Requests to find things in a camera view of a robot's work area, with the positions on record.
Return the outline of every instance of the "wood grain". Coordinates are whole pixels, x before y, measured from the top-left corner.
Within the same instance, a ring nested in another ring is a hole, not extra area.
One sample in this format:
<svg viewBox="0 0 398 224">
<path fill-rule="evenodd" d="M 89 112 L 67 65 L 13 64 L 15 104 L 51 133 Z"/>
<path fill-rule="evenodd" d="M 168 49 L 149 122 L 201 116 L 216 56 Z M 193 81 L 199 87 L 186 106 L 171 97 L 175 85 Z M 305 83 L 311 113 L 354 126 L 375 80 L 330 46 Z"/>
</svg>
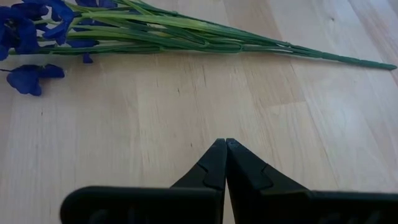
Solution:
<svg viewBox="0 0 398 224">
<path fill-rule="evenodd" d="M 398 64 L 394 0 L 151 0 L 275 39 Z M 398 192 L 398 73 L 264 54 L 9 57 L 67 74 L 17 94 L 0 73 L 0 223 L 59 223 L 87 185 L 168 187 L 236 138 L 310 189 Z M 225 223 L 233 223 L 226 197 Z"/>
</svg>

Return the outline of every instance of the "blue petal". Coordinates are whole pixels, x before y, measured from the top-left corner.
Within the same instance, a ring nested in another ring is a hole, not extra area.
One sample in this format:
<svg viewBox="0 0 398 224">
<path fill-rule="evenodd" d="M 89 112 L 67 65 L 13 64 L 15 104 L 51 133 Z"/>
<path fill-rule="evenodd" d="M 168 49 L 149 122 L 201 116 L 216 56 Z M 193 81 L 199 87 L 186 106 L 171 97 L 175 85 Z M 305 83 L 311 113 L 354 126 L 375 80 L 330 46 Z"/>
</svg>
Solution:
<svg viewBox="0 0 398 224">
<path fill-rule="evenodd" d="M 47 27 L 47 23 L 36 24 L 36 29 L 47 32 L 50 28 Z"/>
<path fill-rule="evenodd" d="M 68 24 L 61 22 L 58 26 L 45 32 L 43 38 L 47 40 L 55 39 L 58 45 L 62 45 L 67 39 L 67 30 Z"/>
<path fill-rule="evenodd" d="M 51 12 L 51 19 L 54 20 L 55 22 L 59 22 L 62 20 L 55 10 Z"/>
<path fill-rule="evenodd" d="M 9 26 L 12 27 L 5 27 L 6 31 L 3 33 L 1 40 L 2 46 L 15 47 L 16 52 L 19 54 L 30 54 L 39 49 L 35 25 L 20 10 L 0 7 L 0 21 L 4 23 L 6 20 L 11 22 Z"/>
<path fill-rule="evenodd" d="M 7 82 L 19 93 L 40 96 L 42 90 L 39 86 L 38 70 L 39 66 L 37 65 L 23 65 L 8 74 Z"/>
<path fill-rule="evenodd" d="M 85 39 L 85 40 L 68 40 L 67 44 L 71 47 L 94 47 L 100 44 L 97 40 Z"/>
<path fill-rule="evenodd" d="M 11 47 L 17 47 L 20 43 L 18 36 L 8 26 L 0 23 L 0 61 L 8 57 L 8 51 Z"/>
<path fill-rule="evenodd" d="M 19 46 L 15 48 L 17 53 L 31 54 L 38 51 L 37 31 L 32 21 L 23 20 L 18 25 L 18 34 L 21 42 Z"/>
<path fill-rule="evenodd" d="M 96 0 L 75 0 L 78 6 L 84 7 L 98 7 Z"/>
<path fill-rule="evenodd" d="M 44 4 L 37 4 L 32 2 L 14 4 L 11 6 L 11 8 L 20 10 L 25 17 L 33 20 L 45 16 L 49 13 L 49 9 Z"/>
<path fill-rule="evenodd" d="M 65 77 L 65 74 L 62 68 L 52 64 L 47 64 L 44 67 L 44 69 L 41 69 L 39 72 L 39 78 L 63 78 L 63 77 Z"/>
<path fill-rule="evenodd" d="M 45 39 L 55 39 L 57 44 L 62 45 L 67 39 L 67 32 L 70 23 L 74 18 L 73 11 L 62 0 L 47 0 L 49 6 L 56 15 L 61 17 L 62 22 L 53 29 L 48 30 L 43 34 Z"/>
<path fill-rule="evenodd" d="M 113 2 L 112 0 L 99 0 L 99 7 L 111 9 L 117 6 L 118 4 Z"/>
<path fill-rule="evenodd" d="M 84 53 L 83 54 L 83 63 L 93 63 L 93 59 L 91 59 L 89 53 Z"/>
</svg>

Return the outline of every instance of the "blue flower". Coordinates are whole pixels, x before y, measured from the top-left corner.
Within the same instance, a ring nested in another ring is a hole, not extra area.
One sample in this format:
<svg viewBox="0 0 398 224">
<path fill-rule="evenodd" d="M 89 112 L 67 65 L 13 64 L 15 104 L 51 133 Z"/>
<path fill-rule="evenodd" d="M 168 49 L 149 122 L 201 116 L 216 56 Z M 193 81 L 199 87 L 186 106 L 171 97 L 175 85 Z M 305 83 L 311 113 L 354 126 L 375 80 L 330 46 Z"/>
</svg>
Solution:
<svg viewBox="0 0 398 224">
<path fill-rule="evenodd" d="M 97 40 L 92 40 L 92 39 L 84 39 L 84 40 L 68 40 L 67 44 L 69 44 L 71 47 L 94 47 L 100 42 Z M 89 53 L 84 53 L 83 54 L 83 63 L 93 63 L 93 59 L 90 58 Z"/>
<path fill-rule="evenodd" d="M 62 0 L 24 0 L 24 2 L 36 2 L 52 7 L 51 18 L 55 21 L 62 22 L 53 29 L 44 32 L 43 37 L 48 40 L 57 41 L 58 45 L 65 43 L 69 25 L 75 17 L 73 11 Z"/>
<path fill-rule="evenodd" d="M 34 96 L 40 96 L 42 94 L 42 88 L 39 85 L 39 78 L 65 77 L 62 68 L 51 64 L 44 67 L 38 65 L 23 65 L 11 71 L 2 71 L 10 72 L 7 76 L 7 82 L 10 86 L 17 89 L 19 93 L 29 93 Z"/>
<path fill-rule="evenodd" d="M 41 19 L 49 13 L 49 9 L 44 4 L 38 4 L 34 2 L 25 2 L 19 4 L 13 4 L 12 9 L 18 9 L 23 15 L 33 21 Z"/>
<path fill-rule="evenodd" d="M 39 49 L 36 28 L 24 14 L 10 7 L 0 7 L 0 60 L 14 47 L 19 54 L 31 54 Z"/>
</svg>

